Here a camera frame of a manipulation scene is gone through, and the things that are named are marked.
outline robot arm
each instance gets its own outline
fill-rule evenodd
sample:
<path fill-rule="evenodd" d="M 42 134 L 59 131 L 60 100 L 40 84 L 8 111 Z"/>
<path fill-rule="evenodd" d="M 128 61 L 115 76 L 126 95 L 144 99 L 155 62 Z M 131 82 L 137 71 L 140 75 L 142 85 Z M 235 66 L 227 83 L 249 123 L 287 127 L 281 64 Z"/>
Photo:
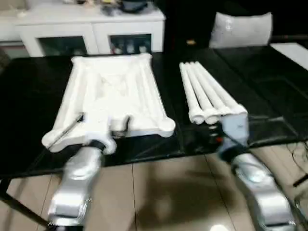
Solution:
<path fill-rule="evenodd" d="M 295 220 L 287 198 L 269 169 L 247 148 L 247 115 L 223 116 L 221 124 L 226 135 L 218 154 L 231 166 L 256 230 L 295 231 Z"/>
<path fill-rule="evenodd" d="M 91 191 L 104 165 L 104 149 L 100 141 L 92 140 L 66 163 L 48 211 L 49 230 L 83 230 L 92 201 Z"/>

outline black tabletop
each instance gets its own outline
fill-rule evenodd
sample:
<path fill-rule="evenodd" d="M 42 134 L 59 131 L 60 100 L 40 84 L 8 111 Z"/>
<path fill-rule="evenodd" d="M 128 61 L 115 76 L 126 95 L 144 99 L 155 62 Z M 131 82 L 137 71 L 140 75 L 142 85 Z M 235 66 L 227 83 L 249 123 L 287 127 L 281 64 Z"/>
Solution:
<path fill-rule="evenodd" d="M 249 112 L 250 145 L 259 147 L 308 135 L 308 72 L 271 47 L 154 53 L 152 68 L 174 135 L 117 140 L 106 165 L 212 153 L 208 126 L 193 125 L 179 62 L 199 61 Z M 42 136 L 52 129 L 72 69 L 69 57 L 15 59 L 1 74 L 0 179 L 60 172 L 80 145 L 48 152 Z"/>

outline white pillow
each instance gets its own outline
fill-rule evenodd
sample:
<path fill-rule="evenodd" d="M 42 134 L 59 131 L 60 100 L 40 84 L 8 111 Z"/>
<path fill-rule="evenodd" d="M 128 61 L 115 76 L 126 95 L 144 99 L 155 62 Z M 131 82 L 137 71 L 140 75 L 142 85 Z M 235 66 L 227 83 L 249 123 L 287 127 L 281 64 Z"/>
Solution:
<path fill-rule="evenodd" d="M 267 45 L 272 31 L 272 14 L 230 16 L 216 13 L 209 47 L 246 47 Z"/>

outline table leg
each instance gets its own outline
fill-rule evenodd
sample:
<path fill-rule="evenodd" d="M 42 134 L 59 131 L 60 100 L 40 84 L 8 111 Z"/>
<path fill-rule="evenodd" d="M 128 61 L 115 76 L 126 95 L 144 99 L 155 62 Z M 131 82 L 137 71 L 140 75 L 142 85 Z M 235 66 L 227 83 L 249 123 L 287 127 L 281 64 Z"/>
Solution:
<path fill-rule="evenodd" d="M 38 223 L 38 224 L 40 224 L 44 227 L 47 227 L 48 222 L 46 220 L 44 220 L 42 217 L 37 215 L 35 212 L 33 212 L 32 210 L 30 210 L 29 208 L 24 206 L 22 203 L 17 201 L 15 198 L 13 198 L 12 196 L 7 194 L 6 189 L 8 188 L 9 184 L 10 184 L 10 180 L 2 180 L 1 181 L 1 183 L 0 183 L 0 189 L 1 189 L 0 190 L 0 201 L 3 201 L 9 207 L 17 210 L 18 212 L 22 213 L 23 215 L 25 215 L 29 219 L 35 221 L 36 223 Z"/>

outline tile floor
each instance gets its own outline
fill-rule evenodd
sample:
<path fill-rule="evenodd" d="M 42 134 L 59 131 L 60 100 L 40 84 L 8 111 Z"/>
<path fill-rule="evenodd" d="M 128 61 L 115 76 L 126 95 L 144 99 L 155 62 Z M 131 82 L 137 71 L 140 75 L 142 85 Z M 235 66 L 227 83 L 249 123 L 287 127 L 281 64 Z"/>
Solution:
<path fill-rule="evenodd" d="M 292 187 L 303 173 L 285 145 L 253 151 L 290 199 L 308 189 L 308 182 Z M 296 158 L 302 151 L 297 148 Z M 308 163 L 301 163 L 308 170 Z M 59 182 L 57 175 L 15 179 L 8 192 L 46 218 Z M 229 231 L 255 230 L 230 168 L 210 154 L 103 169 L 86 231 L 209 231 L 217 224 Z M 21 230 L 44 228 L 0 202 L 0 231 Z"/>

